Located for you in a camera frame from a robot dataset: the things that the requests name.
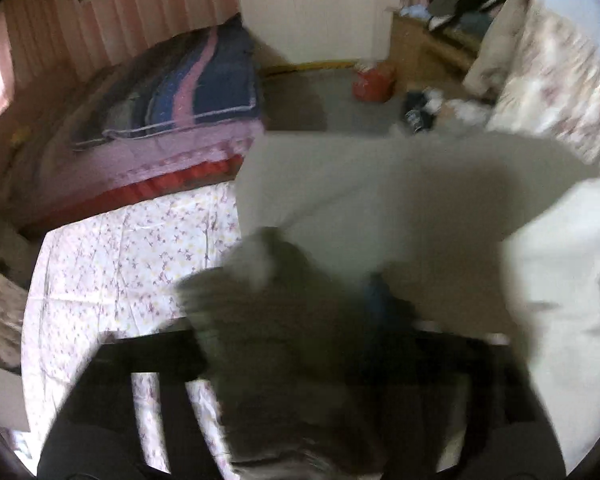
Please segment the grey and white jacket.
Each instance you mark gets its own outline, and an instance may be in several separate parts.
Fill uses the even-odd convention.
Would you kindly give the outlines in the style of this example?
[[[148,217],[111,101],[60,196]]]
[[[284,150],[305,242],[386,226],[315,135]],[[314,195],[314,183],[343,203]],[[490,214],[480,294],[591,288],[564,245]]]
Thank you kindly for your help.
[[[378,274],[427,332],[504,344],[565,478],[600,478],[600,177],[501,133],[272,136],[236,181],[242,239],[178,285],[242,479],[382,474],[365,389]]]

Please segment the wooden bench with clothes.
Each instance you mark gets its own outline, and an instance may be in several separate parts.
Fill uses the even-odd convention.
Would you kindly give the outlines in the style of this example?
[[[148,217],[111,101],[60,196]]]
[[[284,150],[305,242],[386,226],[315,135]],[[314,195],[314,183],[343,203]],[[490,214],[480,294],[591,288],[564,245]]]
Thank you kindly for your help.
[[[388,7],[396,88],[458,84],[505,0],[398,0]]]

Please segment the pink floral bed sheet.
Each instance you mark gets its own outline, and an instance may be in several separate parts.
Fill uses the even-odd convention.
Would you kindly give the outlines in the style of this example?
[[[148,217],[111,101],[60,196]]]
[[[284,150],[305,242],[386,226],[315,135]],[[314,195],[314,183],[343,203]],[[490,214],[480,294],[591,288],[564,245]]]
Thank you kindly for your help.
[[[209,352],[188,322],[178,285],[216,268],[239,239],[230,182],[145,200],[45,235],[21,330],[33,471],[61,405],[102,344],[190,328],[208,366],[186,385],[189,401],[221,478],[235,477]],[[134,373],[132,388],[145,460],[169,472],[158,375]]]

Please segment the black shoes on floor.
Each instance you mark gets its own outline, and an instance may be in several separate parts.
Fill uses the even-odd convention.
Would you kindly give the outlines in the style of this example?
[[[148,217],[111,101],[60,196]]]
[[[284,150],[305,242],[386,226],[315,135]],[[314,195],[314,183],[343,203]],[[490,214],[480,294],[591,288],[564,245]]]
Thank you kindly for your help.
[[[434,126],[443,103],[443,93],[438,89],[407,91],[401,107],[401,122],[411,133],[429,131]]]

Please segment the red container on floor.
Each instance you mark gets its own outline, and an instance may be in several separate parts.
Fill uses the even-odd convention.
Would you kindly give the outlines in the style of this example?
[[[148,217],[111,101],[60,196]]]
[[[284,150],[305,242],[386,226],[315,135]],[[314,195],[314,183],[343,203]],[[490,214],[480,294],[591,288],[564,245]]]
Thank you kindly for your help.
[[[359,62],[354,66],[352,94],[361,102],[385,103],[396,86],[396,68],[388,62]]]

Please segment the far bed striped blanket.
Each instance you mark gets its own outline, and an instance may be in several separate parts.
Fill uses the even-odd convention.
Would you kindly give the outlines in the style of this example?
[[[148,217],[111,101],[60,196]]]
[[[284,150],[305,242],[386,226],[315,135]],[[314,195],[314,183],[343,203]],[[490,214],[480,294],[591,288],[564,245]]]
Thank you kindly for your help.
[[[17,151],[1,213],[27,228],[108,192],[245,155],[264,131],[253,51],[234,14],[70,91]]]

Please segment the white wardrobe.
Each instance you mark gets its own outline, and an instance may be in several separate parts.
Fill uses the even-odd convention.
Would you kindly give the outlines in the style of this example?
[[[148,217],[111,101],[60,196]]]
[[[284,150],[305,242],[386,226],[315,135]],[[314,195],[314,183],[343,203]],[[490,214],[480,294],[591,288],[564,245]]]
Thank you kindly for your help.
[[[239,0],[263,67],[382,60],[399,0]]]

